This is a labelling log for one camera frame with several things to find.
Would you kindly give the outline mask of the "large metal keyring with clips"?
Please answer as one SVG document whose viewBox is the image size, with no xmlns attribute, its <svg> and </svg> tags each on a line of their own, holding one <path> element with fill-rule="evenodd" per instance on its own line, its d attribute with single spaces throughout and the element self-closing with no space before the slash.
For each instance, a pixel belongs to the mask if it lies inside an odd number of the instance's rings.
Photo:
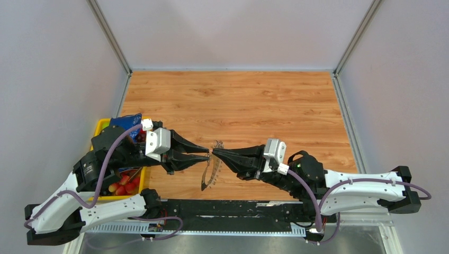
<svg viewBox="0 0 449 254">
<path fill-rule="evenodd" d="M 212 150 L 215 148 L 224 148 L 221 140 L 216 140 L 215 144 L 211 146 L 210 152 L 207 154 L 208 161 L 201 177 L 201 191 L 205 191 L 207 188 L 211 188 L 216 184 L 218 174 L 221 171 L 222 160 L 212 154 Z"/>
</svg>

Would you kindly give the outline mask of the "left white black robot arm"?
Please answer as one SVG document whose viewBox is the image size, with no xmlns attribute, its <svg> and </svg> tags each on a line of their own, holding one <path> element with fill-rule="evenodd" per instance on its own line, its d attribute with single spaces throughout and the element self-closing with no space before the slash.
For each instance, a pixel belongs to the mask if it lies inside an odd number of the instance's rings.
<svg viewBox="0 0 449 254">
<path fill-rule="evenodd" d="M 173 174 L 207 161 L 209 152 L 151 119 L 128 129 L 109 125 L 91 143 L 92 149 L 48 199 L 25 207 L 28 245 L 62 245 L 95 226 L 121 219 L 166 221 L 154 189 L 103 204 L 98 199 L 120 180 L 121 168 L 161 166 Z"/>
</svg>

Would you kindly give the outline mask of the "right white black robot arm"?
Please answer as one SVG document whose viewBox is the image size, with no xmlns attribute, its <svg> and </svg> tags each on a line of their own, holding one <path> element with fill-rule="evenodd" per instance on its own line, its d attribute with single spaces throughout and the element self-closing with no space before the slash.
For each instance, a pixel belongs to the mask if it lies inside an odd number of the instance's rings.
<svg viewBox="0 0 449 254">
<path fill-rule="evenodd" d="M 283 141 L 268 139 L 263 145 L 214 148 L 212 153 L 239 179 L 262 181 L 301 201 L 309 221 L 363 208 L 383 207 L 393 214 L 413 214 L 421 208 L 406 166 L 381 174 L 349 174 L 325 169 L 304 150 L 288 158 L 285 151 Z"/>
</svg>

